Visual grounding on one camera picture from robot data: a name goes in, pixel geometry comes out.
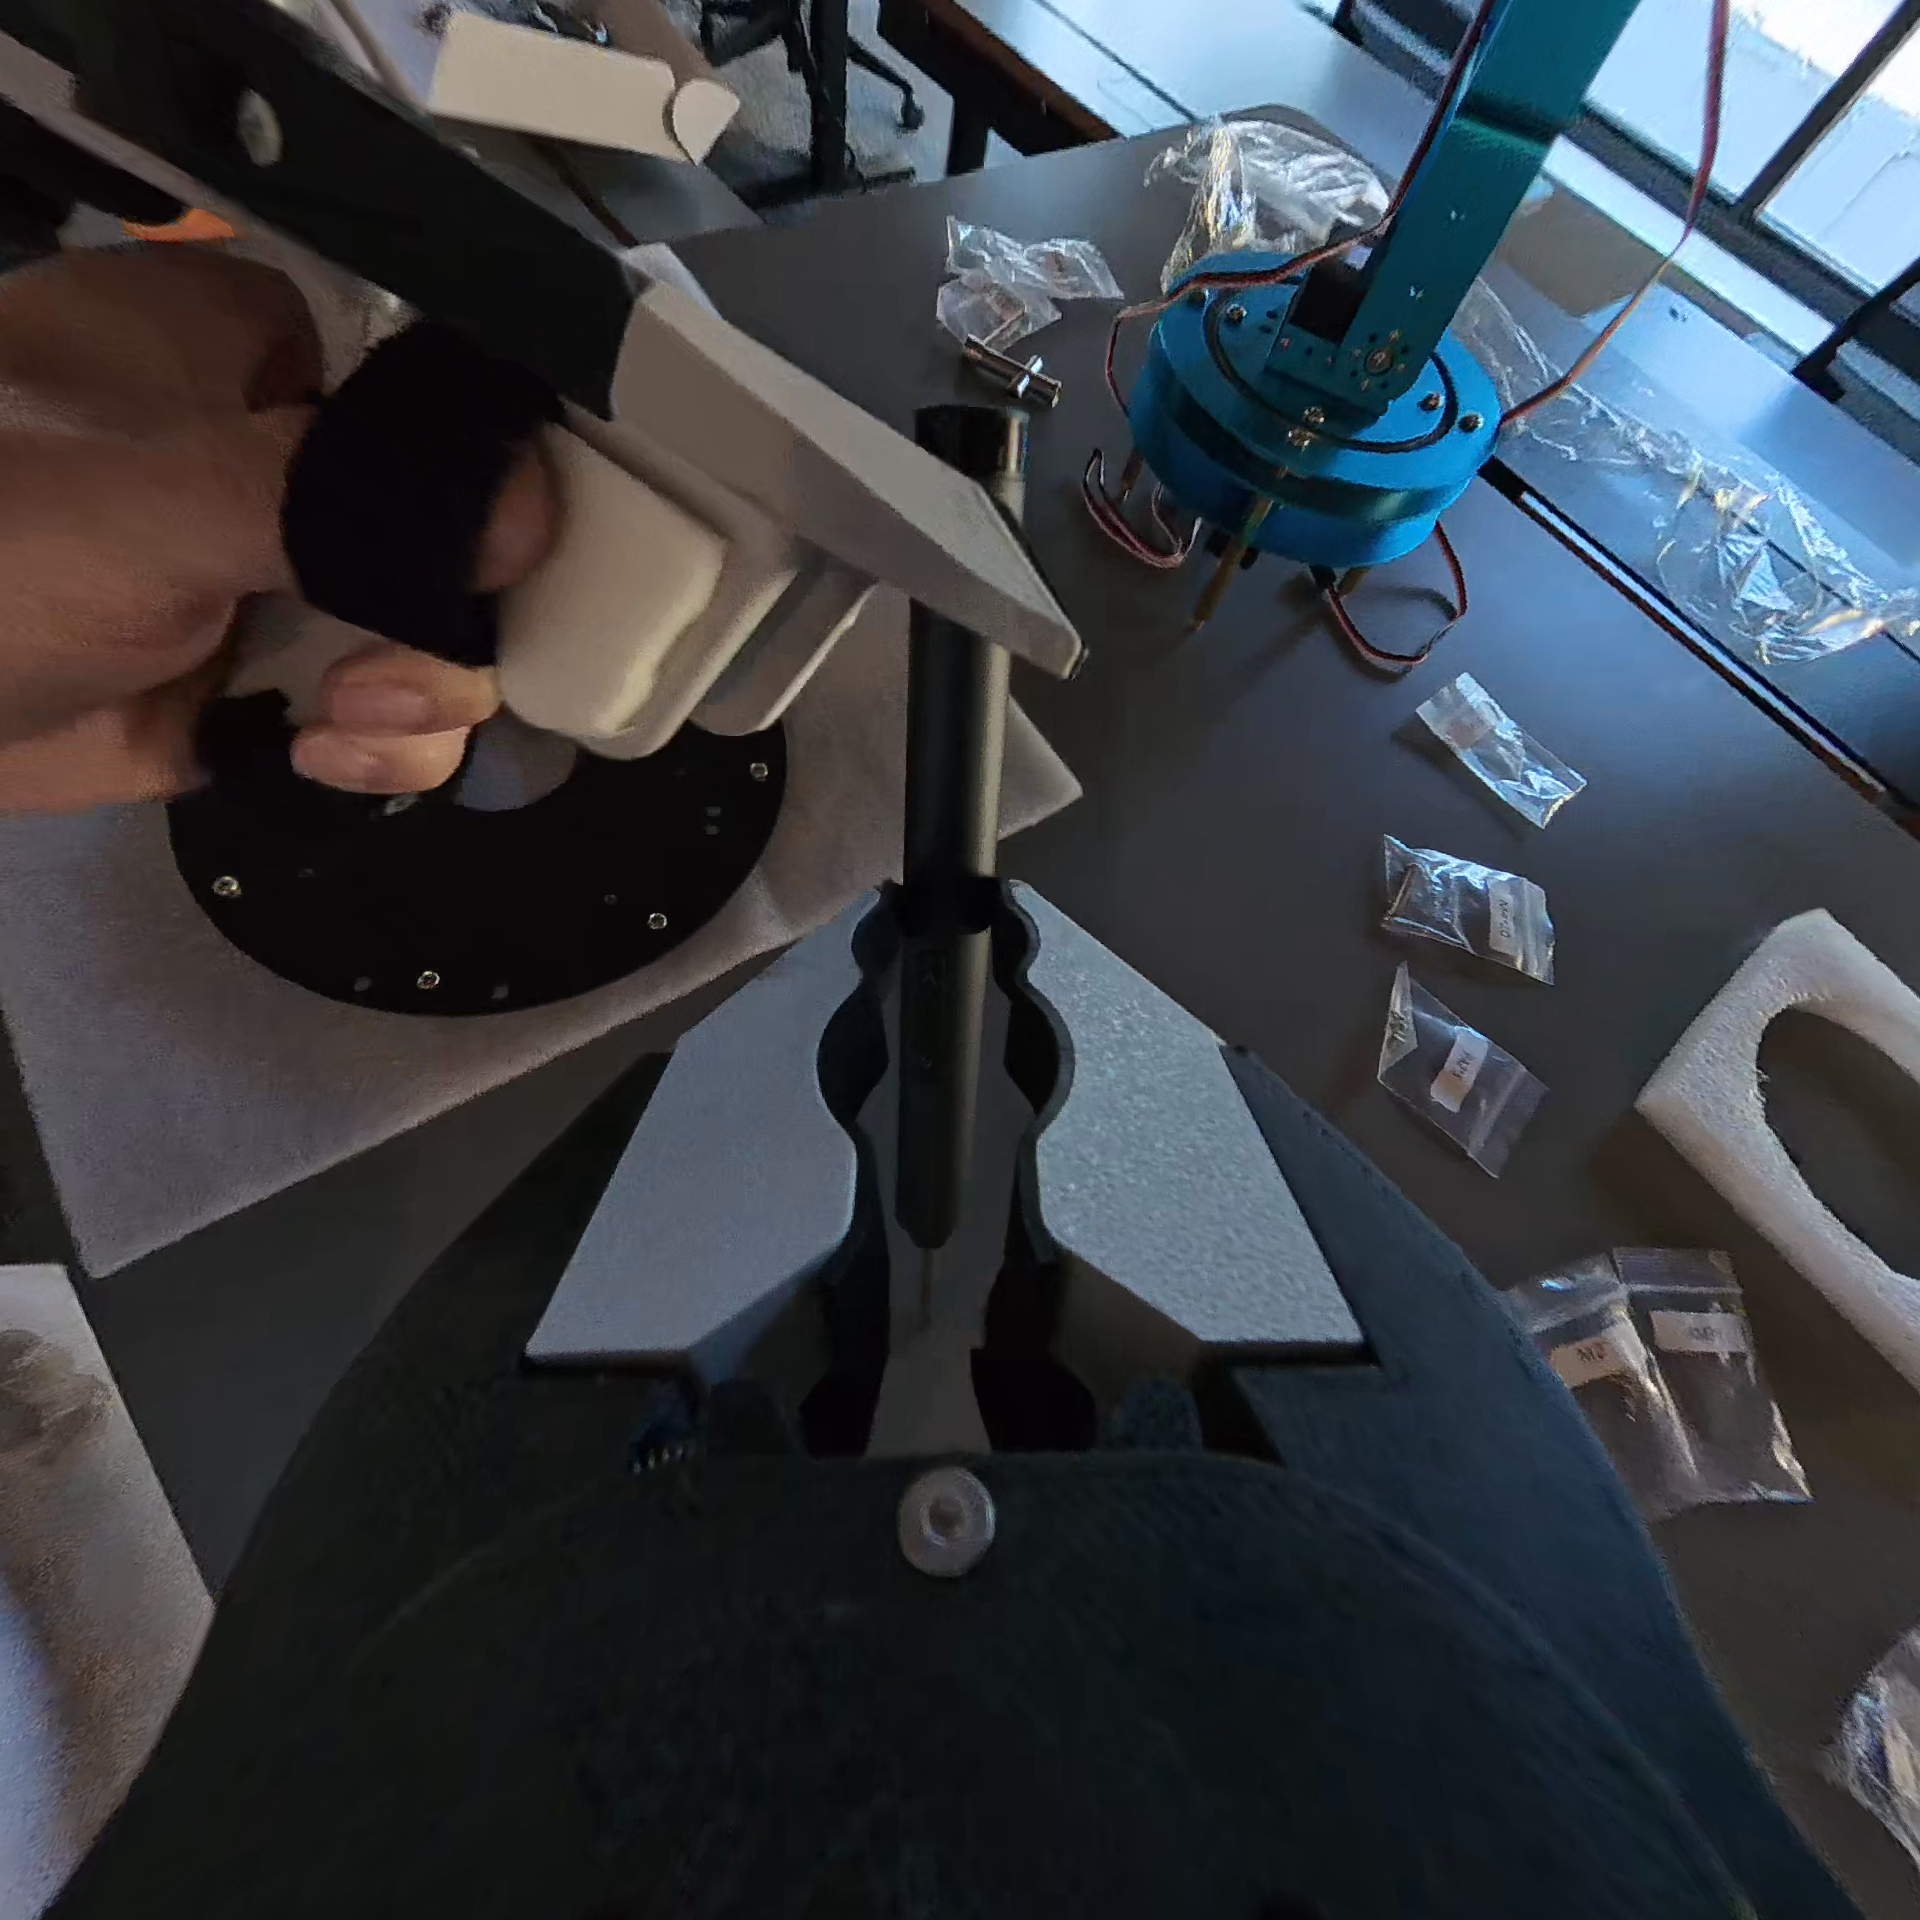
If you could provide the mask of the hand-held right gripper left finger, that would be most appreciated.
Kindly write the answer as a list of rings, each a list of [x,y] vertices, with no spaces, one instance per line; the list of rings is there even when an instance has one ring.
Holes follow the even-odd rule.
[[[541,1371],[803,1396],[832,1289],[889,1252],[863,1109],[889,1074],[892,897],[859,895],[674,1049],[526,1339]]]

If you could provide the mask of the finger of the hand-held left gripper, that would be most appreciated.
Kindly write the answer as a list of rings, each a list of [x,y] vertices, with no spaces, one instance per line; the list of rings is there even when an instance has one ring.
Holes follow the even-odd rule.
[[[1068,680],[1084,642],[1015,508],[732,327],[664,243],[612,416],[579,410],[579,742],[766,730],[874,588]]]

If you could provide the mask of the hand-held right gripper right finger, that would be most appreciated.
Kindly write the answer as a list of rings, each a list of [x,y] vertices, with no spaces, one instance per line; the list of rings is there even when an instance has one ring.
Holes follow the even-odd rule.
[[[1362,1324],[1224,1041],[1025,881],[1002,888],[1013,1242],[1068,1371],[1348,1361]]]

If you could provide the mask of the black metal base plate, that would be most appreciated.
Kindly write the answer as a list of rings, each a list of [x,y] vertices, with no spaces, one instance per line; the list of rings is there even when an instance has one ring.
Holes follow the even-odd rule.
[[[657,753],[579,749],[506,809],[344,793],[290,766],[286,696],[225,697],[203,723],[214,774],[166,804],[186,892],[229,945],[334,1001],[487,1019],[622,981],[705,929],[781,822],[785,723],[685,723]],[[209,895],[235,875],[245,895]],[[649,933],[646,909],[669,929]],[[436,967],[442,989],[414,992]]]

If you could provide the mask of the dark grey electric screwdriver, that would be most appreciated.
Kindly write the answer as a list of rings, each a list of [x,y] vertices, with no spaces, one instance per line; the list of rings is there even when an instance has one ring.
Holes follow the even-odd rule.
[[[898,892],[898,1198],[920,1249],[954,1236],[973,1156],[981,1032],[1000,901],[1008,653],[924,605],[909,614],[906,866]]]

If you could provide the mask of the white foam block with hole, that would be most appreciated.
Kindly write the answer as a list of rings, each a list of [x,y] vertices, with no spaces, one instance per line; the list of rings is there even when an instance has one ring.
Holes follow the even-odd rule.
[[[1918,1079],[1918,992],[1828,909],[1777,924],[1700,1004],[1636,1097],[1645,1123],[1918,1383],[1918,1276],[1892,1268],[1801,1174],[1759,1086],[1777,1015],[1853,1032]]]

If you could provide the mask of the person's left hand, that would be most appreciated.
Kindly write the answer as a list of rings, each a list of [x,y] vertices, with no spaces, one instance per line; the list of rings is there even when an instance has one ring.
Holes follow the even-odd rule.
[[[4,277],[4,811],[203,783],[229,631],[295,597],[287,462],[325,331],[221,243],[58,252]]]

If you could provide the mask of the silver metal socket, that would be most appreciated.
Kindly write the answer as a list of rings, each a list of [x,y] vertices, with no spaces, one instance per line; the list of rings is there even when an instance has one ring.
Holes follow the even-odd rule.
[[[1062,400],[1062,383],[1045,368],[1042,356],[1015,356],[981,337],[965,337],[960,352],[965,366],[1025,409],[1051,410]]]

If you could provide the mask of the small clear screw bag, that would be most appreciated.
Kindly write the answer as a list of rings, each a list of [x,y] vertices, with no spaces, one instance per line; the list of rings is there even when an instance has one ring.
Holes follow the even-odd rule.
[[[1547,1100],[1519,1057],[1457,1019],[1407,963],[1385,1007],[1378,1082],[1493,1177]]]
[[[1724,1249],[1618,1247],[1614,1268],[1672,1406],[1670,1512],[1811,1502],[1735,1260]]]
[[[1699,1470],[1611,1252],[1537,1274],[1502,1296],[1571,1392],[1645,1521],[1680,1513]]]
[[[1555,981],[1547,895],[1524,875],[1383,835],[1383,897],[1385,933],[1470,953],[1537,987]]]
[[[954,342],[976,338],[986,350],[1019,356],[1029,337],[1058,322],[1062,306],[1032,286],[1002,285],[990,274],[954,274],[935,301],[939,322]]]
[[[954,277],[1045,301],[1123,301],[1117,274],[1087,238],[1019,241],[981,223],[947,215],[947,272]]]
[[[1537,745],[1472,676],[1419,705],[1419,721],[1521,822],[1547,829],[1586,777]]]
[[[1866,1670],[1844,1701],[1827,1771],[1918,1864],[1918,1627]]]

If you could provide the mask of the open beige cardboard box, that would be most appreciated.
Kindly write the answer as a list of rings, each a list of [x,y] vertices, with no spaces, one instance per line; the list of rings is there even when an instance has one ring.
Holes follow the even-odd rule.
[[[739,99],[717,78],[676,78],[664,57],[453,8],[424,111],[452,122],[699,166],[739,116]]]

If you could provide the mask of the black chair base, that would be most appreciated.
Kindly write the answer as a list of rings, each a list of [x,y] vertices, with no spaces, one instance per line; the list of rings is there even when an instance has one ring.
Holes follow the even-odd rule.
[[[911,182],[896,151],[866,157],[854,131],[854,75],[898,105],[898,138],[924,131],[911,78],[854,34],[854,4],[699,4],[697,46],[739,99],[710,166],[759,211]]]

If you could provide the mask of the white foam sheet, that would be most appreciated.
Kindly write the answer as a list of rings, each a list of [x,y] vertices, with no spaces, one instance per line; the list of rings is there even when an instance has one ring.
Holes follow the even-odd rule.
[[[106,1276],[697,994],[903,867],[906,625],[872,605],[785,715],[788,796],[720,921],[498,1019],[355,1012],[189,905],[157,805],[4,818],[4,1015],[77,1260]]]

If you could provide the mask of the wooden edged table black legs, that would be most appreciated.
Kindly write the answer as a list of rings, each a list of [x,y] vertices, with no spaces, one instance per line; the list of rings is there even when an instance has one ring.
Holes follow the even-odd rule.
[[[1262,105],[1327,116],[1385,81],[1302,4],[879,4],[879,34],[951,99],[954,176],[992,140],[1045,157]]]

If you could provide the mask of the white paper with grey picture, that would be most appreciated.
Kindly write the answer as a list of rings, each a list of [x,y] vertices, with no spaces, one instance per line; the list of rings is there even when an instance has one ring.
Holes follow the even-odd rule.
[[[121,1808],[214,1596],[58,1262],[4,1268],[4,1917]]]

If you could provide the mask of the black framed window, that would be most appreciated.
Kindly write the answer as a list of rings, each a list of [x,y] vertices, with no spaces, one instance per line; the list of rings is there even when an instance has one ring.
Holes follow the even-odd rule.
[[[1766,280],[1827,327],[1918,263],[1918,4],[1636,4],[1579,151],[1681,219],[1720,52],[1715,166],[1685,272]]]

